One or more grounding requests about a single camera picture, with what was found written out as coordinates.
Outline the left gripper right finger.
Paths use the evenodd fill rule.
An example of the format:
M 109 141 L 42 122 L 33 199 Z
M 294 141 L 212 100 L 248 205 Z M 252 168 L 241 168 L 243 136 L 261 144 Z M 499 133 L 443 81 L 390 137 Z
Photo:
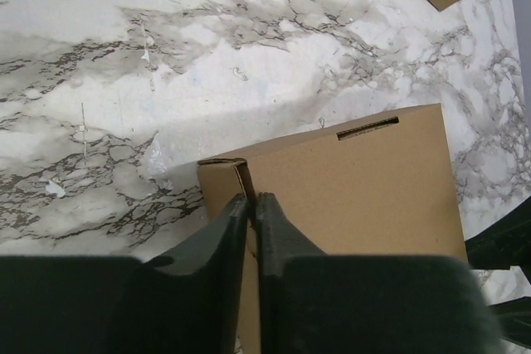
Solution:
M 264 353 L 501 353 L 468 266 L 437 255 L 328 255 L 271 193 L 256 203 Z

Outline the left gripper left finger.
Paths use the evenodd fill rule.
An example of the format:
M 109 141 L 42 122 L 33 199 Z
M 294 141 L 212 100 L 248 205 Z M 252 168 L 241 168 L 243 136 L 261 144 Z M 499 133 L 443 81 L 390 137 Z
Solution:
M 4 255 L 4 353 L 231 353 L 249 205 L 242 195 L 172 249 Z

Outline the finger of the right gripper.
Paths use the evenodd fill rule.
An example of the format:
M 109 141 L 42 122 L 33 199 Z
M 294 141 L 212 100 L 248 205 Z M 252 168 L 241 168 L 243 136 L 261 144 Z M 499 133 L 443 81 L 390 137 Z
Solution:
M 493 225 L 465 242 L 472 269 L 519 267 L 530 279 L 530 200 L 526 199 Z M 493 304 L 504 339 L 518 346 L 530 344 L 530 297 Z

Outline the brown cardboard box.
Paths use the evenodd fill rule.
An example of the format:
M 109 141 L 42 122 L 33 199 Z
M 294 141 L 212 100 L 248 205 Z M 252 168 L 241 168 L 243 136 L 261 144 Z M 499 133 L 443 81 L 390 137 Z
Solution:
M 210 218 L 238 193 L 271 192 L 330 253 L 465 258 L 438 104 L 258 143 L 202 160 L 197 174 Z

